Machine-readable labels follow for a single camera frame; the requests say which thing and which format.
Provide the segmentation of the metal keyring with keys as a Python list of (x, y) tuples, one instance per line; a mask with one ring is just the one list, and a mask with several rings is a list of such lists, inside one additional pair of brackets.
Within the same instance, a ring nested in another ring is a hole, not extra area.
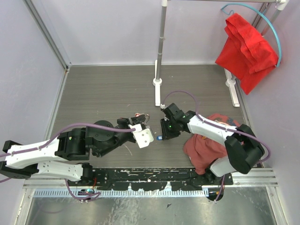
[(139, 114), (138, 118), (143, 124), (147, 124), (147, 122), (150, 120), (150, 116), (148, 114)]

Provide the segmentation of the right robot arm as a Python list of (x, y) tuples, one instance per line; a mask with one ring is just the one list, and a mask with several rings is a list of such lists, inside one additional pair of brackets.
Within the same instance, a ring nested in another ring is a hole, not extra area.
[(245, 124), (235, 127), (219, 114), (205, 118), (193, 111), (183, 112), (174, 103), (168, 107), (162, 105), (161, 111), (165, 115), (161, 120), (162, 139), (173, 139), (182, 132), (192, 134), (183, 151), (195, 172), (205, 175), (212, 185), (228, 173), (248, 174), (265, 154), (261, 143)]

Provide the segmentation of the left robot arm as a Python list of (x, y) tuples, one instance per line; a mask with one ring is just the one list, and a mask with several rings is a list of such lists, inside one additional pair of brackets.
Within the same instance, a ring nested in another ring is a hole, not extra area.
[(147, 146), (146, 139), (136, 138), (149, 131), (148, 119), (148, 115), (138, 114), (117, 119), (117, 126), (106, 120), (77, 123), (47, 141), (29, 145), (5, 141), (0, 173), (7, 179), (50, 176), (88, 186), (94, 180), (93, 167), (87, 162), (90, 156), (103, 157), (126, 142), (137, 143), (140, 148)]

